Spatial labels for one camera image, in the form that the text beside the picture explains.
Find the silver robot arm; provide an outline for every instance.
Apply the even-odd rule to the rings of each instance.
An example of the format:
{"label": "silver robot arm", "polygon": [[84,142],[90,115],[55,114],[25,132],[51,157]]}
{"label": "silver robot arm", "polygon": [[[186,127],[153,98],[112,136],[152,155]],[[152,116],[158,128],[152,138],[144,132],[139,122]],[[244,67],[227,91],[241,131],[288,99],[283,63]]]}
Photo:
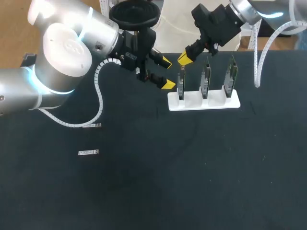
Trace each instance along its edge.
{"label": "silver robot arm", "polygon": [[[293,3],[295,19],[307,21],[306,0],[230,0],[230,6],[243,23],[254,25],[263,18],[277,30],[281,25],[291,21],[289,1]],[[294,27],[290,27],[283,34],[293,34],[293,30]]]}
{"label": "silver robot arm", "polygon": [[[220,5],[212,12],[199,4],[192,11],[192,16],[200,29],[201,38],[186,47],[178,62],[182,66],[193,63],[204,49],[214,56],[218,52],[218,46],[224,46],[240,33],[241,26],[245,23],[254,25],[263,18],[277,30],[285,23],[293,21],[290,10],[294,10],[292,18],[295,15],[296,21],[307,21],[306,0],[230,0],[226,7]],[[291,26],[283,34],[291,35],[304,29]]]}
{"label": "silver robot arm", "polygon": [[33,66],[0,70],[0,116],[61,106],[118,41],[118,25],[78,0],[32,0],[28,21],[42,33]]}

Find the white stand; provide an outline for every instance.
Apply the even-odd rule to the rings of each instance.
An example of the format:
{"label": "white stand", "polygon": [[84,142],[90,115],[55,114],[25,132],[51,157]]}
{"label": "white stand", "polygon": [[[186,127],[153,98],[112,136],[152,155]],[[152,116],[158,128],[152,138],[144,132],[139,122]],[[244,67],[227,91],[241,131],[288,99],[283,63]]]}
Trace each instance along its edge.
{"label": "white stand", "polygon": [[170,111],[234,109],[241,106],[236,90],[233,90],[231,98],[227,98],[224,86],[221,90],[209,90],[208,99],[202,98],[201,88],[185,92],[184,100],[179,100],[178,92],[170,92],[167,97]]}

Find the white cable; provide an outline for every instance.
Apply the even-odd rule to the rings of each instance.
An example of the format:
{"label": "white cable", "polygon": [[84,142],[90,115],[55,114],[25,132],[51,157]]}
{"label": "white cable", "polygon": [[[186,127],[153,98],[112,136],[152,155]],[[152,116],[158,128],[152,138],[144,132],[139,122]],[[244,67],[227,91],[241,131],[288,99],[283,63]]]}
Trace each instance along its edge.
{"label": "white cable", "polygon": [[254,83],[257,83],[257,68],[258,68],[258,27],[257,24],[253,25],[254,37]]}
{"label": "white cable", "polygon": [[292,26],[296,26],[298,28],[290,31],[290,32],[296,32],[299,33],[303,30],[305,30],[307,28],[307,22],[304,21],[297,21],[295,19],[295,14],[294,14],[294,1],[295,0],[289,0],[289,14],[290,14],[290,19],[291,21],[288,23],[283,24],[281,27],[279,27],[273,34],[272,36],[269,38],[267,44],[265,45],[263,52],[261,54],[260,60],[259,60],[259,64],[257,64],[258,60],[257,60],[257,54],[256,51],[254,50],[254,81],[255,81],[255,86],[258,88],[260,87],[260,83],[261,83],[261,72],[262,72],[262,67],[263,67],[263,63],[265,60],[265,57],[273,43],[273,41],[277,38],[277,36],[282,33],[284,30],[288,29],[289,27]]}
{"label": "white cable", "polygon": [[295,14],[294,14],[294,2],[295,0],[289,0],[289,14],[290,14],[290,19],[293,22],[293,24],[295,25],[294,30],[291,31],[286,31],[283,32],[284,35],[295,35],[298,34],[299,32],[302,32],[306,29],[306,27],[301,27],[297,25],[296,19],[295,19]]}
{"label": "white cable", "polygon": [[100,117],[100,115],[102,114],[102,110],[103,110],[103,99],[102,99],[102,95],[101,95],[100,88],[99,88],[98,77],[99,77],[99,73],[100,73],[101,68],[107,63],[115,63],[115,64],[118,64],[118,65],[121,65],[120,60],[113,59],[113,58],[106,59],[98,65],[96,72],[95,72],[94,84],[95,84],[95,88],[96,88],[98,99],[99,99],[99,110],[98,110],[97,115],[92,120],[90,120],[89,122],[83,123],[83,124],[69,124],[69,123],[66,123],[66,122],[61,121],[60,119],[56,118],[54,115],[52,115],[51,113],[49,113],[45,109],[39,109],[39,110],[42,113],[46,114],[48,117],[50,117],[55,122],[59,123],[60,125],[66,126],[66,127],[80,128],[80,127],[84,127],[84,126],[90,125],[93,122],[95,122]]}
{"label": "white cable", "polygon": [[[303,21],[296,21],[298,26],[307,26],[307,22],[303,22]],[[279,27],[273,34],[272,36],[269,38],[267,44],[265,45],[263,52],[261,54],[260,60],[259,60],[259,64],[258,64],[258,69],[257,69],[257,79],[256,79],[256,84],[255,86],[258,88],[260,87],[260,81],[261,81],[261,72],[262,72],[262,67],[263,67],[263,63],[265,60],[265,57],[273,43],[273,41],[277,38],[277,36],[284,30],[286,30],[287,28],[294,26],[293,22],[288,22],[283,24],[281,27]]]}

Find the wooden floor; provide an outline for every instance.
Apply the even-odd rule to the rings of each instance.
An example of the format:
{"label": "wooden floor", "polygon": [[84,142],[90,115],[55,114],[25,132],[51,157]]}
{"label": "wooden floor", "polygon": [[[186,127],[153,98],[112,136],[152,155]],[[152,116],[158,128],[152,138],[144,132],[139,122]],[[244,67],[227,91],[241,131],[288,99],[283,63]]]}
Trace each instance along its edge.
{"label": "wooden floor", "polygon": [[[0,68],[17,68],[24,53],[37,53],[40,47],[40,32],[28,23],[27,14],[31,0],[1,0],[0,3]],[[97,11],[98,0],[83,0]],[[265,40],[260,38],[259,47]],[[248,47],[248,38],[243,38],[240,50]],[[278,39],[273,49],[292,49],[295,39]]]}

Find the black fabric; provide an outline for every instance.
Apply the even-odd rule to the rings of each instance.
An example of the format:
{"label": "black fabric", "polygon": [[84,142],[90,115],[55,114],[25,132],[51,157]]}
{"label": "black fabric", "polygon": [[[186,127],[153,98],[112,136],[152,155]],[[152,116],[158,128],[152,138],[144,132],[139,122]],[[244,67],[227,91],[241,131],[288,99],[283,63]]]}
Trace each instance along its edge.
{"label": "black fabric", "polygon": [[[113,64],[100,75],[102,129],[60,126],[39,111],[0,119],[1,230],[303,230],[307,219],[307,53],[233,53],[241,108],[170,112],[167,92]],[[210,59],[211,89],[232,53]],[[176,81],[178,55],[169,70]],[[205,55],[187,67],[197,90]],[[94,69],[52,113],[97,112]],[[80,150],[99,149],[79,157]]]}

